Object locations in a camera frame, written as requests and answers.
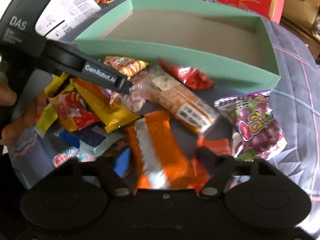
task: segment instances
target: green box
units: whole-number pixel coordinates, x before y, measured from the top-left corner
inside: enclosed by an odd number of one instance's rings
[[[201,0],[127,0],[75,43],[97,59],[121,55],[153,66],[162,57],[196,67],[216,84],[243,93],[271,90],[280,80],[260,16]]]

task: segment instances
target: bedsheet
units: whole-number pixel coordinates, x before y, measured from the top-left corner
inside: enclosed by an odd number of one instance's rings
[[[97,12],[64,36],[61,42],[72,43],[85,28],[118,4],[116,1]],[[300,226],[314,238],[320,239],[320,69],[299,38],[266,18],[263,21],[281,74],[281,80],[270,95],[270,105],[288,142],[284,151],[271,159],[270,163],[309,194],[312,211]],[[236,92],[217,86],[214,90],[197,93],[213,105],[214,100]],[[143,111],[150,112],[157,107],[149,103]],[[170,124],[183,152],[191,156],[196,137],[176,120],[171,120]],[[231,125],[223,120],[210,135],[211,139],[230,138],[231,129]],[[50,136],[43,140],[30,129],[23,133],[15,147],[9,149],[12,166],[26,187],[33,186],[54,169],[52,158],[61,150],[55,140]],[[36,150],[29,151],[30,145]]]

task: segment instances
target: black device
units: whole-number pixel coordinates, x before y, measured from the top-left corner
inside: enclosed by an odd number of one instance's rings
[[[19,96],[39,68],[55,74],[64,71],[128,92],[132,84],[125,76],[35,32],[36,21],[49,1],[12,0],[0,21],[0,54],[8,63],[5,74],[10,87]],[[13,109],[0,107],[0,129],[10,122]],[[1,208],[4,199],[21,199],[21,212],[15,210],[12,216],[10,206],[8,218],[0,219],[13,223],[25,218],[16,227],[21,233],[18,240],[312,239],[296,227],[311,210],[308,195],[264,160],[238,162],[230,156],[216,156],[217,172],[199,195],[191,189],[138,190],[133,195],[111,163],[103,157],[92,163],[71,159],[22,198],[20,190],[7,192],[9,197],[3,198],[6,193],[0,189]],[[251,177],[229,189],[229,179],[237,175]],[[82,176],[98,177],[100,187],[85,182]]]

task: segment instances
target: metal bolt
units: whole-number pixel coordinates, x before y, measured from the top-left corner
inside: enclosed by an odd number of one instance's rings
[[[119,197],[125,197],[131,193],[131,191],[126,187],[117,188],[115,192]]]
[[[163,194],[163,195],[162,195],[162,198],[168,199],[168,198],[170,198],[170,195],[169,195],[169,194]]]
[[[215,187],[205,187],[202,190],[202,194],[206,196],[214,196],[218,193],[218,190]]]

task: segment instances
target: red shiny package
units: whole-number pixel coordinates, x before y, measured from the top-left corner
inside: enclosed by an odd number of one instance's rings
[[[175,79],[192,90],[203,90],[214,86],[213,81],[196,68],[173,66],[163,59],[159,59],[159,64],[163,70],[172,74]]]
[[[49,101],[58,114],[59,122],[69,132],[100,121],[78,92],[58,95]]]

